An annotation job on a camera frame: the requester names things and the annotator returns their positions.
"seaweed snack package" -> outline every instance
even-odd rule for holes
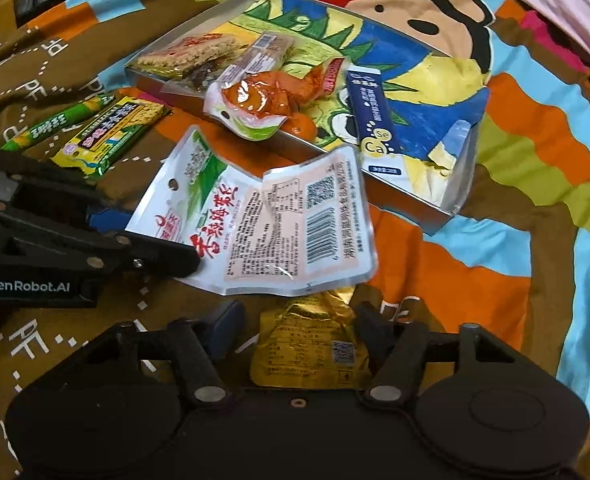
[[[233,34],[188,36],[161,50],[138,56],[129,66],[161,77],[181,79],[198,66],[230,54],[240,46]]]
[[[371,379],[366,346],[348,306],[353,287],[294,298],[260,314],[250,375],[258,386],[363,388]]]
[[[265,140],[281,127],[313,142],[317,127],[299,109],[332,94],[347,63],[343,57],[327,60],[301,79],[271,70],[247,76],[228,88],[216,82],[206,92],[204,113],[244,139]]]
[[[127,230],[192,245],[181,282],[217,294],[302,296],[377,267],[357,150],[345,145],[262,179],[220,160],[199,128],[175,146]]]
[[[62,168],[79,168],[88,177],[99,177],[137,137],[168,113],[164,105],[124,97],[53,156]]]

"screw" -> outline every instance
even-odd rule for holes
[[[291,399],[291,406],[293,408],[305,408],[307,404],[306,399]]]
[[[226,390],[219,386],[202,386],[197,388],[193,395],[201,402],[219,402],[226,397]]]
[[[393,402],[402,396],[402,392],[400,392],[399,388],[396,388],[395,386],[382,384],[381,386],[371,388],[369,395],[373,397],[373,399],[379,400],[379,402]]]
[[[88,256],[86,263],[93,269],[102,269],[104,267],[104,261],[97,256]]]

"snack package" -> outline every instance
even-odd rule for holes
[[[52,160],[62,168],[80,168],[86,176],[102,176],[128,145],[167,112],[164,105],[124,97],[70,139]]]
[[[354,287],[294,298],[260,314],[250,375],[258,386],[363,388],[371,379],[366,346],[355,336]]]
[[[384,96],[381,72],[376,68],[351,65],[346,72],[346,89],[355,117],[362,167],[413,192],[404,148],[395,136]]]
[[[377,267],[350,145],[258,179],[217,158],[192,126],[127,230],[194,246],[200,267],[181,282],[222,295],[302,296],[365,282]]]
[[[217,78],[220,88],[226,89],[246,76],[277,70],[284,63],[294,39],[287,34],[263,32],[244,53]]]
[[[317,127],[299,108],[334,92],[345,64],[343,57],[327,60],[301,79],[271,70],[247,76],[224,89],[215,82],[206,92],[204,113],[248,140],[267,139],[282,127],[312,142]]]
[[[44,139],[48,139],[51,135],[63,128],[90,119],[114,100],[115,97],[113,95],[99,94],[86,101],[77,103],[59,114],[55,114],[41,121],[39,124],[35,124],[35,126],[29,128],[24,133],[6,142],[1,149],[6,152],[22,152],[26,148],[30,148]]]
[[[241,42],[233,34],[188,36],[169,46],[142,54],[129,66],[168,78],[183,78],[190,70],[234,52]]]

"cartoon face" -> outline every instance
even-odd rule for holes
[[[493,13],[482,0],[319,0],[384,23],[458,59],[491,67]]]

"cracker package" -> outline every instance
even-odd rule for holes
[[[233,34],[188,36],[163,48],[137,57],[132,66],[168,78],[183,77],[190,70],[225,56],[241,46]]]
[[[62,168],[79,168],[86,176],[102,176],[128,145],[167,112],[164,105],[124,97],[70,139],[52,160]]]

